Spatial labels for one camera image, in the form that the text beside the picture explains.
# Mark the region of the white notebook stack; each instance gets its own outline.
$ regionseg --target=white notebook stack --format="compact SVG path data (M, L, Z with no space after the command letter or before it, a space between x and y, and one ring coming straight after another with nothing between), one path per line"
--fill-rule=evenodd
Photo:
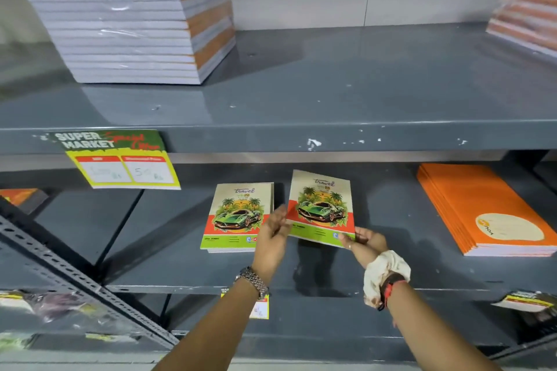
M230 0L29 0L80 83L200 84L233 48Z

